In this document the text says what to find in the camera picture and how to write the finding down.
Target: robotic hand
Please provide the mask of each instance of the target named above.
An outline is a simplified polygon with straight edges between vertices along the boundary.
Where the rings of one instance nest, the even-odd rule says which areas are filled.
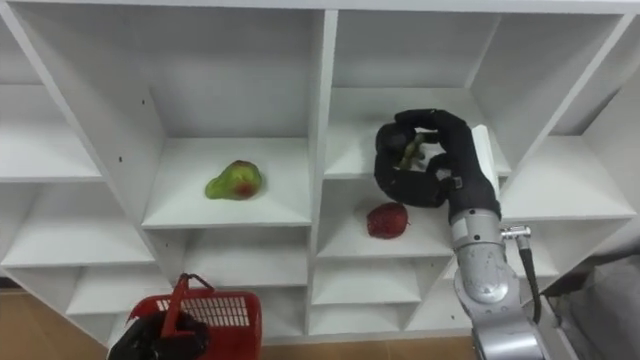
[[[424,172],[398,169],[416,129],[427,130],[421,133],[425,142],[440,143],[445,153],[434,156]],[[544,359],[537,328],[520,305],[520,282],[506,261],[500,204],[480,169],[466,122],[443,110],[398,113],[394,123],[378,131],[376,153],[375,179],[393,200],[417,207],[439,207],[449,201],[459,266],[454,288],[473,323],[478,357]],[[450,176],[439,176],[443,170]]]
[[[135,320],[111,348],[107,360],[196,360],[209,345],[207,326],[187,313],[179,313],[179,336],[162,338],[167,312],[162,311]]]

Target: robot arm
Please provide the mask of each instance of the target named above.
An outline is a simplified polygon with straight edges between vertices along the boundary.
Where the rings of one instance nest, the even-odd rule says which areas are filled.
[[[425,172],[397,169],[394,165],[413,141],[416,128],[432,131],[425,138],[440,143],[445,153],[433,157]],[[444,200],[449,202],[458,261],[454,288],[471,318],[478,358],[544,359],[537,329],[520,304],[519,279],[505,255],[505,238],[524,235],[521,245],[525,247],[527,234],[517,229],[515,233],[506,232],[503,238],[500,204],[480,169],[466,122],[442,110],[405,111],[396,114],[395,123],[380,129],[376,151],[374,175],[390,198],[419,207],[439,207]],[[439,177],[440,170],[450,176]]]

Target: green pear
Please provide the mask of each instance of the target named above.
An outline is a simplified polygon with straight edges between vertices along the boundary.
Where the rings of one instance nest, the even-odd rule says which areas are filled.
[[[253,163],[236,160],[209,181],[204,194],[209,199],[246,200],[260,191],[262,176]]]
[[[411,163],[413,163],[414,160],[424,160],[425,155],[420,151],[420,145],[424,142],[424,135],[417,134],[413,141],[408,143],[404,148],[404,155],[398,164],[398,168],[408,170],[411,169]]]

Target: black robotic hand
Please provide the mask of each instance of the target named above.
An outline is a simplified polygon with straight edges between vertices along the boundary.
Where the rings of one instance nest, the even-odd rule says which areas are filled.
[[[187,313],[179,313],[176,330],[181,335],[161,338],[167,312],[136,320],[111,348],[107,360],[196,360],[207,349],[207,326]]]
[[[407,145],[421,133],[427,143],[440,143],[445,153],[434,156],[424,172],[398,169]],[[480,169],[471,129],[457,116],[436,109],[407,110],[376,136],[374,175],[387,196],[417,207],[439,207],[449,200],[449,220],[467,209],[487,209],[500,217],[491,182]],[[439,170],[450,176],[438,177]]]

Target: shelf compartment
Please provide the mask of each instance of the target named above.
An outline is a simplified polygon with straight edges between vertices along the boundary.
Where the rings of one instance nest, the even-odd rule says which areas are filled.
[[[43,186],[2,266],[152,262],[153,256],[107,186],[85,183]]]
[[[260,298],[264,340],[304,335],[305,288],[248,290]]]
[[[316,266],[312,304],[417,303],[448,259],[325,260]]]
[[[130,313],[142,299],[171,294],[173,287],[153,265],[84,268],[67,315]]]
[[[213,286],[263,287],[307,284],[306,228],[195,231],[184,269]]]
[[[398,332],[403,327],[407,310],[410,310],[407,306],[313,306],[309,315],[309,335]]]
[[[533,264],[536,269],[537,277],[553,277],[558,276],[560,272],[555,266],[553,258],[549,254],[547,250],[546,241],[541,239],[541,232],[538,227],[533,227],[533,237],[529,241],[531,245],[531,252],[533,253]],[[518,277],[525,277],[524,267],[522,265],[522,260],[520,260],[520,255],[518,253],[518,246],[515,241],[506,241],[506,254],[507,254],[507,263],[513,271],[515,271]],[[447,268],[447,271],[444,274],[444,279],[453,280],[456,274],[456,270],[458,270],[458,262],[454,259]]]
[[[0,44],[0,84],[42,83],[4,21],[0,21]]]
[[[102,177],[43,85],[0,85],[0,182]]]
[[[69,315],[69,318],[89,336],[107,346],[118,315]]]
[[[434,93],[414,101],[409,95],[398,100],[387,94],[363,96],[356,103],[353,96],[343,107],[335,94],[340,89],[334,89],[325,176],[370,176],[377,128],[391,122],[394,113],[424,108],[448,110],[471,124],[484,116],[492,142],[502,150],[492,149],[497,170],[508,175],[509,166],[515,169],[528,157],[567,104],[574,113],[585,108],[572,102],[575,93],[593,77],[627,21],[609,14],[341,11],[334,87]],[[531,61],[542,52],[544,61]],[[440,91],[466,93],[468,105],[435,96]],[[342,109],[336,112],[336,106]],[[332,130],[336,120],[342,128]]]
[[[469,329],[471,320],[462,309],[453,282],[443,281],[429,291],[427,300],[410,320],[407,331]]]
[[[326,179],[371,178],[378,129],[393,121],[399,111],[438,108],[467,121],[485,124],[469,89],[334,88],[327,131]],[[493,132],[489,130],[496,171],[511,172]]]
[[[129,320],[129,314],[127,313],[122,313],[115,316],[109,337],[107,338],[106,342],[101,342],[107,347],[107,349],[111,349],[113,345],[115,345],[120,340],[127,329],[129,329],[131,324],[133,324],[133,321],[127,320]]]
[[[205,185],[235,160],[258,166],[263,189],[244,201],[209,200]],[[169,139],[142,226],[296,226],[311,223],[304,139]]]
[[[407,206],[409,225],[393,240],[367,232],[367,213],[389,198],[373,180],[329,180],[324,183],[320,218],[320,258],[418,258],[451,256],[446,209]]]
[[[628,219],[635,210],[579,136],[550,136],[501,197],[504,221]]]

